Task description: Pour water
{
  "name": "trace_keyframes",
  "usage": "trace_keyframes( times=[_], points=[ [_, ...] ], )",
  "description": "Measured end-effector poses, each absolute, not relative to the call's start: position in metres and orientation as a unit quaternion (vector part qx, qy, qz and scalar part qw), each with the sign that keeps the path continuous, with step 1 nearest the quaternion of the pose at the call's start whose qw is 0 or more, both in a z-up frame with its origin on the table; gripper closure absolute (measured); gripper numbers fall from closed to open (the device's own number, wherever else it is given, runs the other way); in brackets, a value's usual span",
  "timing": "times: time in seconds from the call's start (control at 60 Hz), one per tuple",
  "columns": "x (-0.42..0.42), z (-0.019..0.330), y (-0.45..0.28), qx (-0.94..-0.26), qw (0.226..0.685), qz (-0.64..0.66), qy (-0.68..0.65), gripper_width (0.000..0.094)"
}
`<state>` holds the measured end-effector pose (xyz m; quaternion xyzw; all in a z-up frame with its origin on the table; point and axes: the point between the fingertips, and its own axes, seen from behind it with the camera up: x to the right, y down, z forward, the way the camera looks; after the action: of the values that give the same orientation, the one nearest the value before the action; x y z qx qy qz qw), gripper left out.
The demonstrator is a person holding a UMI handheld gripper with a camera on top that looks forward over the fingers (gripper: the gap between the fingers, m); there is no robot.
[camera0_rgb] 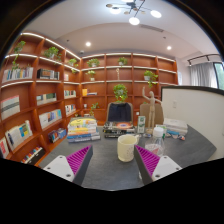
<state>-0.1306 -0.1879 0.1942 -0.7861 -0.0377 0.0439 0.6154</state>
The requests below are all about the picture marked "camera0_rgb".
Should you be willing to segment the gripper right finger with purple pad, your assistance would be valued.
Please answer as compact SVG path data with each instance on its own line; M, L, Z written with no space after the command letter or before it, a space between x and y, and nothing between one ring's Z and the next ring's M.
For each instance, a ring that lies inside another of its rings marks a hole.
M134 148L134 157L144 185L181 170L170 157L159 157L138 145Z

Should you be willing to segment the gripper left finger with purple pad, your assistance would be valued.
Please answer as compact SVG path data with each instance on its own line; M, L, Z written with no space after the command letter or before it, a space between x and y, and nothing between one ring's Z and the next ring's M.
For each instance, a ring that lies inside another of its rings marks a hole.
M81 186L92 155L93 147L89 145L68 156L57 156L44 170Z

